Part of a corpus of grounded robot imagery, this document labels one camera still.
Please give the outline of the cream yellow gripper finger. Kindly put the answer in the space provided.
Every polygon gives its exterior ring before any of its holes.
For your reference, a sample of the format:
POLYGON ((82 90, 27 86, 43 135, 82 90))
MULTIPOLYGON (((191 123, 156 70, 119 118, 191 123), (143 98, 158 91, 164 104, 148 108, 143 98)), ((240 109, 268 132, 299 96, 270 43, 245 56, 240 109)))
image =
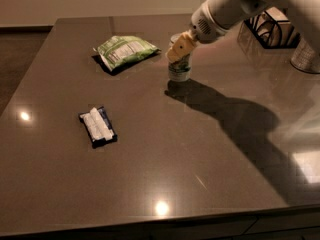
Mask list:
POLYGON ((190 31, 181 33, 178 39, 168 49, 166 57, 170 63, 180 61, 183 57, 190 54, 197 46, 196 41, 190 31))

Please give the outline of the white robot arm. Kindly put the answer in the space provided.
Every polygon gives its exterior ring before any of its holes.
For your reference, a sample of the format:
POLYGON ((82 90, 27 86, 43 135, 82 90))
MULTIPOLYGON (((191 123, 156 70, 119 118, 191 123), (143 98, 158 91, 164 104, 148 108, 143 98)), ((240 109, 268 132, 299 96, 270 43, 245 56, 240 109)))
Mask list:
POLYGON ((189 29, 181 33, 166 56, 175 63, 199 43, 213 43, 237 23, 272 7, 284 9, 314 51, 320 51, 320 0, 206 0, 192 14, 189 29))

